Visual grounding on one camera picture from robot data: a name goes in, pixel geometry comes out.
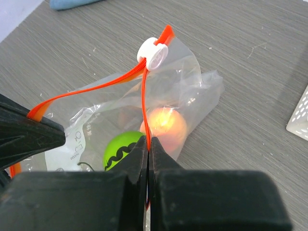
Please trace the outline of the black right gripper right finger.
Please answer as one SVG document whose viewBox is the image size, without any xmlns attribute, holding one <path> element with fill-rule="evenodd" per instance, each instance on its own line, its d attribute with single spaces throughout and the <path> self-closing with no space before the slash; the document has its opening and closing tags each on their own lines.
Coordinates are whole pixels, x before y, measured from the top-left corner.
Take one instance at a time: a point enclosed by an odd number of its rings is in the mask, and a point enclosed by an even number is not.
<svg viewBox="0 0 308 231">
<path fill-rule="evenodd" d="M 181 167 L 152 139 L 149 194 L 153 231 L 290 231 L 274 181 L 254 170 Z"/>
</svg>

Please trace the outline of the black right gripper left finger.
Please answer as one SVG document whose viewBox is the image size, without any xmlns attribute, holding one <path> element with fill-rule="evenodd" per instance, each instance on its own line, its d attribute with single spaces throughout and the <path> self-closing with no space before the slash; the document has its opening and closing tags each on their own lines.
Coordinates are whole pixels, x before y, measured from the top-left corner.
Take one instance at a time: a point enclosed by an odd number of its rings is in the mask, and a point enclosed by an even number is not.
<svg viewBox="0 0 308 231">
<path fill-rule="evenodd" d="M 109 171 L 25 172 L 0 196 L 3 231 L 143 231 L 146 138 Z"/>
</svg>

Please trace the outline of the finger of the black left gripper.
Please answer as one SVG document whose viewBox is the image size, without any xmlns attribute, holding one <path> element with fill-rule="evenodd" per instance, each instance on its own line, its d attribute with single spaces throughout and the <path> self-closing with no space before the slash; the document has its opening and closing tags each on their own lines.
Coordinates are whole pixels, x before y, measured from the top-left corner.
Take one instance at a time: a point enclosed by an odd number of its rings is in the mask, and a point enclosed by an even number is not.
<svg viewBox="0 0 308 231">
<path fill-rule="evenodd" d="M 62 125 L 43 118 L 26 117 L 28 109 L 0 96 L 0 169 L 4 170 L 28 157 L 65 144 Z"/>
</svg>

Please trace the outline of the green toy fruit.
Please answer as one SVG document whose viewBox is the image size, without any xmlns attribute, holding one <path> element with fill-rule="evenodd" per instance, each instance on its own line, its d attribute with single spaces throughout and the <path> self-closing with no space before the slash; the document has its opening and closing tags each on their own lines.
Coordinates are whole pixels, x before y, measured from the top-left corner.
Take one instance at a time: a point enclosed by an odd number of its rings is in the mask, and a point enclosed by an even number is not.
<svg viewBox="0 0 308 231">
<path fill-rule="evenodd" d="M 126 157 L 143 135 L 139 131 L 126 131 L 114 137 L 104 151 L 104 171 L 112 169 L 119 161 Z"/>
</svg>

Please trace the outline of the pink toy peach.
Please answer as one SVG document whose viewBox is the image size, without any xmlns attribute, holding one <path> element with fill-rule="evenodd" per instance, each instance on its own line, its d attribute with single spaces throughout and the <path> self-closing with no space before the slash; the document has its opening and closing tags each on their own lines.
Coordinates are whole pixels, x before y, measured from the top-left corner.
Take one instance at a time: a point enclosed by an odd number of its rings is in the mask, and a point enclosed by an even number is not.
<svg viewBox="0 0 308 231">
<path fill-rule="evenodd" d="M 159 139 L 167 154 L 176 157 L 187 137 L 184 117 L 174 108 L 161 107 L 149 113 L 147 122 L 151 135 Z"/>
</svg>

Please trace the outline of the clear zip bag orange zipper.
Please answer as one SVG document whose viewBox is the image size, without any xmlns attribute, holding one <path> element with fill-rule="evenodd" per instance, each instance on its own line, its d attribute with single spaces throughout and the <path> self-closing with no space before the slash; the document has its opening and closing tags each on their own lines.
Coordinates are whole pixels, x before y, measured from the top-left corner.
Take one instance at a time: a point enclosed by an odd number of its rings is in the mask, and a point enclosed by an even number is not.
<svg viewBox="0 0 308 231">
<path fill-rule="evenodd" d="M 188 137 L 218 104 L 223 78 L 217 71 L 202 73 L 195 55 L 171 26 L 159 38 L 148 38 L 137 60 L 125 74 L 110 75 L 31 109 L 28 119 L 41 122 L 49 118 L 63 126 L 65 144 L 13 164 L 10 175 L 41 170 L 104 171 L 104 151 L 114 137 L 126 131 L 153 137 L 147 122 L 152 110 L 177 110 L 186 120 Z M 177 159 L 179 154 L 171 157 Z"/>
</svg>

